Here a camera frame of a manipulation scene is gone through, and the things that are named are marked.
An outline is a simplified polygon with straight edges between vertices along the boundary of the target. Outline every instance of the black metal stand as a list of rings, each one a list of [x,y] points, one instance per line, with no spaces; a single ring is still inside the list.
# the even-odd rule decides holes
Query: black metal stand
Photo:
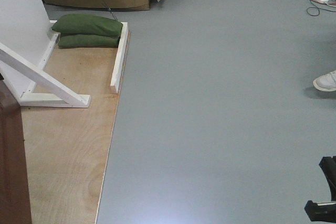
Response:
[[[305,211],[311,221],[324,221],[336,223],[336,156],[323,157],[319,166],[326,176],[331,201],[323,203],[315,203],[308,200]]]

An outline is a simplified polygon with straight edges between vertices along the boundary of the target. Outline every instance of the green bag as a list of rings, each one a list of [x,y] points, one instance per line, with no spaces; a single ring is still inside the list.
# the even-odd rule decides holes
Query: green bag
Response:
[[[62,16],[52,30],[63,34],[94,34],[120,37],[122,23],[90,14],[67,14]]]
[[[74,34],[60,36],[59,48],[73,47],[118,47],[119,37],[107,37],[91,34]]]

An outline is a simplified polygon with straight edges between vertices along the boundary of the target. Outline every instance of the wooden platform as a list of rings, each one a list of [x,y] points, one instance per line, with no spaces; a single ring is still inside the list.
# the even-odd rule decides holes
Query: wooden platform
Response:
[[[45,71],[90,94],[90,107],[22,108],[34,224],[96,222],[119,99],[110,89],[116,54],[111,48],[55,49]]]

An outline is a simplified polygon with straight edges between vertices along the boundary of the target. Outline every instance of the brown wooden door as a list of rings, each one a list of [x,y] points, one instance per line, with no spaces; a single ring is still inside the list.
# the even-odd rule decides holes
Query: brown wooden door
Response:
[[[20,106],[0,75],[0,224],[31,224]]]

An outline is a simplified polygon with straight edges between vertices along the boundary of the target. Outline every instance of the white sneaker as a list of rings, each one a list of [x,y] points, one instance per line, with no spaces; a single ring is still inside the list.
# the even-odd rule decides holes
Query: white sneaker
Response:
[[[320,91],[336,91],[336,70],[316,78],[313,85]]]

